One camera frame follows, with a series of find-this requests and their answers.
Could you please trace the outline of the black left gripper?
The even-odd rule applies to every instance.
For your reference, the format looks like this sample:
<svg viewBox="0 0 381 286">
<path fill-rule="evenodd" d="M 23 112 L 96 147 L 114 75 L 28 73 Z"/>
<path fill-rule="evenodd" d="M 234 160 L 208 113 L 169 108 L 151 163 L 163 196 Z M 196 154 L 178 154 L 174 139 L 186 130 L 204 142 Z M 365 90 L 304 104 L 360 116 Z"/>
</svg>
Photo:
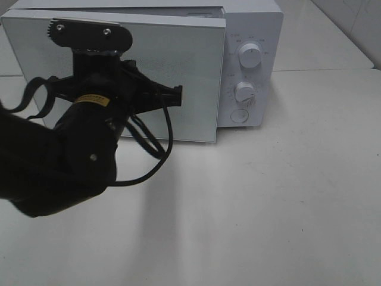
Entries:
<svg viewBox="0 0 381 286">
<path fill-rule="evenodd" d="M 72 51 L 73 74 L 49 79 L 62 99 L 75 101 L 97 94 L 127 113 L 139 114 L 182 104 L 182 87 L 164 86 L 142 74 L 135 60 L 121 56 L 133 44 L 131 32 L 120 24 L 73 18 L 53 18 L 48 37 Z"/>
</svg>

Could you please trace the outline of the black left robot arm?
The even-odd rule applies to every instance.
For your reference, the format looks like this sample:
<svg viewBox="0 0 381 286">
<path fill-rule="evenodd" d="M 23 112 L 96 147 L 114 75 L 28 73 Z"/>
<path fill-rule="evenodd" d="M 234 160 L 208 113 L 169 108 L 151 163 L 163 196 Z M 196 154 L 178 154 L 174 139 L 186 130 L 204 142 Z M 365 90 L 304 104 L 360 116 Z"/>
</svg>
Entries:
<svg viewBox="0 0 381 286">
<path fill-rule="evenodd" d="M 134 60 L 121 60 L 133 44 L 122 25 L 55 18 L 47 34 L 71 49 L 72 75 L 35 77 L 18 106 L 1 108 L 1 198 L 29 217 L 148 180 L 172 148 L 164 148 L 139 115 L 182 103 L 181 86 L 154 82 Z M 119 181 L 115 153 L 124 130 L 158 162 L 139 178 Z"/>
</svg>

